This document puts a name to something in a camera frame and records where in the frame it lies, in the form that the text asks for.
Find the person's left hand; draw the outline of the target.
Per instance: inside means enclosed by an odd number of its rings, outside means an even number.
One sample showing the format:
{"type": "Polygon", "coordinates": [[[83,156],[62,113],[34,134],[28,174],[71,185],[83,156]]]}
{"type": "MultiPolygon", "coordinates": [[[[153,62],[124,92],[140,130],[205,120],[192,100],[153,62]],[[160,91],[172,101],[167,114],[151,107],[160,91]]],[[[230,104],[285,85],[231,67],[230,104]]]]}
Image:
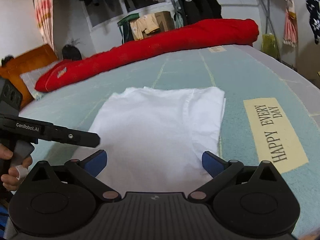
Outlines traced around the person's left hand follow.
{"type": "MultiPolygon", "coordinates": [[[[11,150],[6,148],[4,145],[1,144],[1,159],[3,160],[10,160],[13,156],[13,153],[11,150]]],[[[33,163],[33,159],[31,156],[28,158],[24,159],[22,166],[26,169],[33,163]]],[[[11,167],[8,170],[8,174],[4,174],[1,176],[1,181],[3,183],[3,186],[8,190],[8,191],[16,191],[20,184],[21,180],[18,180],[19,172],[15,167],[11,167]]]]}

